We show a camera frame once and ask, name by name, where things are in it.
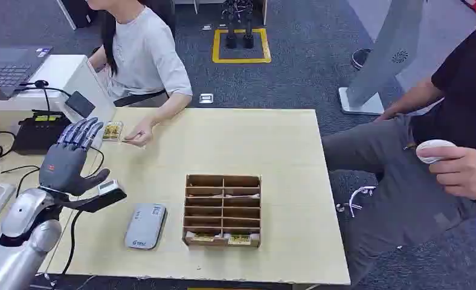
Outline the person's hand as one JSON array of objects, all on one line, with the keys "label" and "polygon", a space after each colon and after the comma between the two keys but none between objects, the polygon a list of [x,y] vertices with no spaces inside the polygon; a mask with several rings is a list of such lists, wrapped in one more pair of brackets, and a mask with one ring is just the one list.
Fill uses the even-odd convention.
[{"label": "person's hand", "polygon": [[137,147],[144,147],[153,137],[154,121],[143,119],[124,137],[123,142]]},{"label": "person's hand", "polygon": [[375,121],[383,121],[383,120],[389,120],[397,116],[397,114],[400,113],[400,109],[398,106],[390,106],[387,108],[380,116],[378,116]]},{"label": "person's hand", "polygon": [[418,151],[421,157],[439,157],[429,171],[445,191],[476,200],[476,149],[467,147],[430,147]]}]

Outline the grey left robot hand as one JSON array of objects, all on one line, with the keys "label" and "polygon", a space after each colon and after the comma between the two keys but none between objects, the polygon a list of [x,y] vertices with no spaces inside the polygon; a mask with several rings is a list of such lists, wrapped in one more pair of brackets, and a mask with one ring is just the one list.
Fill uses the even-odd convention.
[{"label": "grey left robot hand", "polygon": [[110,174],[102,169],[94,176],[82,177],[88,150],[104,123],[97,117],[68,125],[48,149],[39,170],[39,185],[55,192],[81,196],[101,184]]}]

